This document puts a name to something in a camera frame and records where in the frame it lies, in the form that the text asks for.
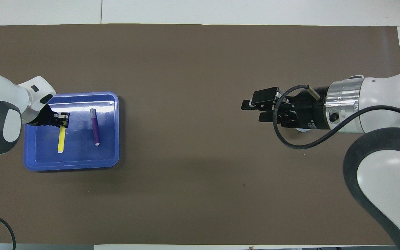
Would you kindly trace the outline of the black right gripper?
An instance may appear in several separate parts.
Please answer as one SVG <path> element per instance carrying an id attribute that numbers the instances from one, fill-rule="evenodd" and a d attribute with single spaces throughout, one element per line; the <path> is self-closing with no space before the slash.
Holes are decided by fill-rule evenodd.
<path id="1" fill-rule="evenodd" d="M 329 87 L 318 87 L 316 92 L 321 96 L 316 101 L 306 90 L 295 96 L 288 96 L 278 109 L 278 116 L 274 121 L 273 113 L 260 113 L 259 122 L 275 122 L 286 128 L 328 130 L 329 125 L 325 115 L 325 98 Z M 266 111 L 265 102 L 243 100 L 242 110 Z"/>

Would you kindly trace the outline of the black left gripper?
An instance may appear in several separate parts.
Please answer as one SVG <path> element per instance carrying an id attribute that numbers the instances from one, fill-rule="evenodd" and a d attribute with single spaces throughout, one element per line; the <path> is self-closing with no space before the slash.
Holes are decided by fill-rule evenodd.
<path id="1" fill-rule="evenodd" d="M 52 111 L 49 104 L 45 104 L 40 110 L 39 114 L 30 122 L 30 126 L 56 126 L 65 127 L 69 126 L 70 113 L 61 112 L 57 113 Z"/>

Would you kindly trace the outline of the yellow marker pen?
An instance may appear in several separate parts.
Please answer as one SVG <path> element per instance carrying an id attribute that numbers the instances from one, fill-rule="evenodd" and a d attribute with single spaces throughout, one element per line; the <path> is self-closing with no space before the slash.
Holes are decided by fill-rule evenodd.
<path id="1" fill-rule="evenodd" d="M 65 150 L 65 135 L 66 135 L 66 128 L 64 126 L 61 126 L 59 132 L 58 147 L 57 147 L 58 153 L 63 153 Z"/>

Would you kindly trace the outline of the purple marker pen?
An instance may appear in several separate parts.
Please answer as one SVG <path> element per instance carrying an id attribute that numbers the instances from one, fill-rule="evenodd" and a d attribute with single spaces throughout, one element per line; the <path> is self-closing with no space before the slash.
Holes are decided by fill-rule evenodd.
<path id="1" fill-rule="evenodd" d="M 99 125 L 98 125 L 98 118 L 97 118 L 96 110 L 90 109 L 90 115 L 91 115 L 91 124 L 92 124 L 94 145 L 99 146 L 100 145 L 100 136 L 99 136 Z"/>

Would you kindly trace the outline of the blue plastic tray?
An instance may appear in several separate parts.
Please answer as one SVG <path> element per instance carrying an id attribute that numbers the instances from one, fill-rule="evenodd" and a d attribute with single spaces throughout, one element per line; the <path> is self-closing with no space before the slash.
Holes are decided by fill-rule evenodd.
<path id="1" fill-rule="evenodd" d="M 114 92 L 57 94 L 49 106 L 70 113 L 65 150 L 57 152 L 59 129 L 53 126 L 24 126 L 24 166 L 35 172 L 109 168 L 120 157 L 119 100 Z M 98 118 L 100 145 L 95 146 L 90 109 Z"/>

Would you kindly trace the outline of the brown table mat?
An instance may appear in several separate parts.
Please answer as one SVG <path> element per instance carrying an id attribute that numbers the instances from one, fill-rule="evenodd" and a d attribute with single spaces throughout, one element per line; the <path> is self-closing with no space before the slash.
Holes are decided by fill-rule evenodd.
<path id="1" fill-rule="evenodd" d="M 17 244 L 391 245 L 343 179 L 359 134 L 294 150 L 240 107 L 399 73 L 397 27 L 0 26 L 0 75 L 114 92 L 120 118 L 111 168 L 29 171 L 23 138 L 0 155 L 0 217 Z"/>

